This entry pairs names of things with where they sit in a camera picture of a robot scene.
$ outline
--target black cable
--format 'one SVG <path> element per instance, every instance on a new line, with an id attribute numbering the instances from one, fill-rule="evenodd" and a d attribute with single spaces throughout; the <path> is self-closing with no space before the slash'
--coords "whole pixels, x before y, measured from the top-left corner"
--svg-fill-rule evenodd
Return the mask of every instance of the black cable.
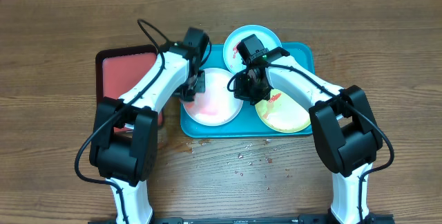
<path id="1" fill-rule="evenodd" d="M 212 42 L 209 39 L 209 53 L 207 54 L 207 56 L 202 60 L 200 67 L 202 67 L 204 64 L 206 64 L 210 53 L 212 52 Z"/>
<path id="2" fill-rule="evenodd" d="M 296 72 L 300 75 L 302 75 L 305 79 L 307 79 L 309 82 L 311 82 L 313 85 L 315 85 L 316 87 L 318 87 L 322 92 L 328 94 L 331 97 L 334 97 L 336 99 L 338 99 L 339 101 L 341 101 L 350 111 L 352 111 L 353 113 L 355 113 L 357 116 L 363 118 L 365 121 L 368 122 L 368 124 L 370 124 L 381 136 L 382 139 L 384 139 L 385 144 L 388 147 L 388 150 L 390 151 L 390 159 L 388 160 L 388 162 L 386 162 L 384 165 L 381 165 L 379 167 L 370 169 L 364 173 L 361 174 L 360 178 L 359 178 L 359 188 L 358 188 L 358 210 L 359 210 L 359 218 L 361 220 L 361 223 L 364 223 L 364 219 L 363 219 L 363 210 L 362 210 L 362 184 L 364 181 L 364 177 L 366 177 L 366 175 L 376 172 L 376 171 L 380 171 L 383 169 L 388 168 L 394 160 L 394 150 L 393 150 L 393 146 L 392 143 L 390 142 L 390 140 L 387 138 L 387 136 L 385 135 L 385 133 L 383 133 L 383 131 L 381 129 L 379 129 L 379 127 L 374 124 L 371 120 L 369 120 L 365 115 L 363 115 L 360 111 L 358 111 L 357 109 L 355 109 L 350 103 L 344 101 L 343 99 L 341 99 L 340 97 L 338 97 L 337 95 L 333 94 L 332 92 L 328 91 L 324 86 L 322 86 L 321 84 L 319 84 L 317 81 L 313 80 L 310 76 L 308 76 L 306 73 L 300 71 L 297 68 L 294 68 L 292 66 L 283 66 L 283 65 L 278 65 L 278 64 L 264 64 L 261 66 L 258 66 L 256 68 L 268 68 L 268 67 L 274 67 L 274 68 L 284 68 L 287 69 L 289 71 L 293 71 Z M 236 73 L 235 75 L 233 75 L 233 77 L 229 80 L 229 83 L 227 84 L 227 90 L 230 92 L 234 92 L 235 89 L 231 90 L 230 89 L 230 84 L 232 83 L 232 81 L 241 73 L 244 73 L 246 71 L 248 71 L 249 68 L 243 69 L 240 72 Z"/>
<path id="3" fill-rule="evenodd" d="M 106 181 L 106 180 L 98 180 L 98 179 L 92 179 L 92 178 L 88 178 L 85 177 L 79 170 L 79 161 L 81 158 L 81 155 L 83 154 L 84 150 L 86 149 L 86 147 L 90 144 L 90 141 L 107 125 L 109 125 L 110 123 L 112 125 L 115 124 L 116 119 L 123 114 L 124 112 L 126 112 L 133 103 L 135 103 L 137 100 L 139 100 L 141 98 L 141 96 L 143 96 L 143 94 L 153 85 L 153 83 L 158 79 L 158 77 L 161 75 L 162 71 L 164 70 L 164 65 L 166 63 L 166 60 L 164 58 L 164 54 L 161 52 L 160 47 L 158 46 L 157 42 L 151 37 L 151 35 L 146 31 L 146 29 L 143 27 L 143 24 L 148 25 L 149 27 L 151 27 L 153 30 L 157 31 L 161 36 L 163 36 L 165 38 L 165 40 L 169 41 L 169 39 L 162 34 L 155 26 L 151 25 L 150 23 L 144 21 L 143 19 L 138 19 L 137 20 L 138 26 L 140 26 L 141 30 L 144 32 L 144 34 L 146 34 L 146 36 L 151 40 L 151 42 L 153 43 L 153 45 L 156 47 L 158 53 L 161 56 L 161 66 L 160 66 L 160 70 L 158 71 L 158 73 L 155 75 L 155 77 L 127 104 L 125 104 L 119 111 L 115 112 L 114 114 L 112 114 L 112 116 L 109 117 L 109 119 L 107 119 L 107 121 L 105 121 L 105 123 L 103 123 L 100 127 L 98 127 L 97 130 L 95 130 L 88 139 L 86 139 L 86 141 L 84 142 L 84 144 L 80 147 L 80 149 L 77 152 L 77 155 L 75 156 L 75 163 L 74 163 L 74 168 L 75 168 L 75 173 L 77 174 L 77 176 L 82 179 L 83 181 L 86 181 L 88 183 L 97 183 L 97 184 L 103 184 L 103 185 L 110 185 L 112 187 L 114 187 L 117 190 L 117 193 L 119 194 L 119 200 L 121 202 L 121 208 L 122 208 L 122 214 L 123 214 L 123 220 L 124 222 L 126 222 L 126 224 L 129 224 L 129 220 L 128 220 L 128 216 L 126 214 L 126 208 L 124 207 L 124 198 L 123 198 L 123 193 L 122 193 L 122 188 L 120 188 L 118 186 L 118 184 L 114 183 L 114 182 L 110 182 L 110 181 Z"/>
<path id="4" fill-rule="evenodd" d="M 155 45 L 156 42 L 153 41 L 153 38 L 147 33 L 146 29 L 141 25 L 141 23 L 146 24 L 147 26 L 151 27 L 154 31 L 156 31 L 158 34 L 160 34 L 160 35 L 161 35 L 161 36 L 162 36 L 167 42 L 171 42 L 171 40 L 169 40 L 169 39 L 166 37 L 165 34 L 163 34 L 160 30 L 157 29 L 157 27 L 153 26 L 152 24 L 150 24 L 150 23 L 147 22 L 146 20 L 144 20 L 144 19 L 138 19 L 138 20 L 137 20 L 137 23 L 138 23 L 138 26 L 141 28 L 141 30 L 143 30 L 144 34 L 146 34 L 146 36 L 151 40 L 151 42 L 153 43 L 153 45 L 154 45 L 155 47 L 157 47 L 158 44 Z"/>

